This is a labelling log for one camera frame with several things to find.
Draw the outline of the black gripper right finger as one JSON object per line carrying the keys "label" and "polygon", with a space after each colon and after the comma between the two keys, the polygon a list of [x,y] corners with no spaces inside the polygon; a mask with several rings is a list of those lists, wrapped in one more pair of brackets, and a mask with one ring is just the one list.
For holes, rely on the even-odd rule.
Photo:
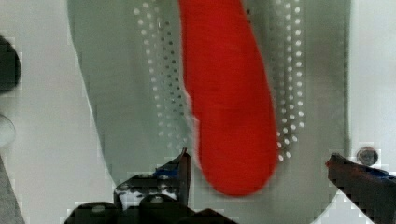
{"label": "black gripper right finger", "polygon": [[395,224],[396,182],[390,173],[333,153],[325,162],[328,179],[374,224]]}

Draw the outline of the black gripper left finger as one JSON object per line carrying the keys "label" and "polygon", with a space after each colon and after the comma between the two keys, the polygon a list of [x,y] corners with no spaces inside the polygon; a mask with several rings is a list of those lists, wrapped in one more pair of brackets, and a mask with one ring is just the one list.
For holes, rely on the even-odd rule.
{"label": "black gripper left finger", "polygon": [[138,206],[149,195],[166,195],[184,205],[188,204],[191,185],[191,156],[184,147],[181,153],[152,174],[134,175],[116,186],[115,205],[126,210]]}

